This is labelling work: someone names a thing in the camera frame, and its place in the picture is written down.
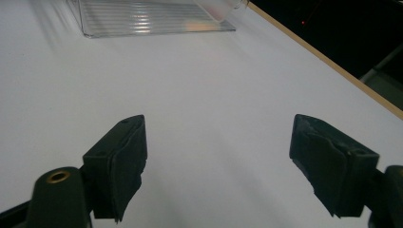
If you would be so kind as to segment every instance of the table edge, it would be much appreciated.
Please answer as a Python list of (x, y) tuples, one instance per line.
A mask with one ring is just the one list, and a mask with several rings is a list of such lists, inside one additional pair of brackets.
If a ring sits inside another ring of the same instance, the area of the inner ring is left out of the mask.
[(306, 41), (304, 41), (302, 38), (297, 36), (295, 33), (293, 33), (291, 30), (289, 30), (287, 27), (285, 27), (282, 23), (277, 21), (275, 18), (267, 14), (265, 11), (257, 7), (253, 3), (249, 3), (248, 7), (253, 10), (255, 13), (257, 13), (259, 16), (261, 16), (263, 19), (268, 21), (270, 24), (274, 25), (276, 28), (284, 32), (286, 35), (288, 35), (290, 38), (295, 40), (297, 43), (299, 43), (301, 46), (309, 50), (311, 53), (316, 55), (317, 58), (319, 58), (322, 62), (327, 64), (329, 67), (334, 69), (336, 72), (338, 72), (341, 76), (343, 76), (345, 79), (347, 79), (350, 83), (358, 87), (360, 90), (365, 92), (368, 96), (370, 96), (372, 99), (374, 99), (376, 102), (378, 102), (380, 105), (384, 106), (386, 109), (388, 109), (390, 112), (392, 112), (396, 117), (398, 117), (400, 120), (403, 120), (403, 110), (399, 109), (397, 106), (380, 96), (378, 93), (373, 91), (371, 88), (360, 82), (356, 77), (354, 77), (352, 74), (347, 72), (344, 68), (333, 62), (331, 59), (329, 59), (327, 56), (325, 56), (323, 53), (318, 51), (316, 48), (312, 47), (310, 44), (308, 44)]

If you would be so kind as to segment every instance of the white tabletop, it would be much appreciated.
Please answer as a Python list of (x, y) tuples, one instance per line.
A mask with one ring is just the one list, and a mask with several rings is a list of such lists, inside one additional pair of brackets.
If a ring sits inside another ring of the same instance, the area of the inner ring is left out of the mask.
[(64, 0), (0, 1), (0, 211), (144, 114), (118, 227), (367, 227), (368, 209), (332, 218), (289, 159), (297, 113), (403, 164), (403, 122), (250, 9), (236, 32), (87, 39)]

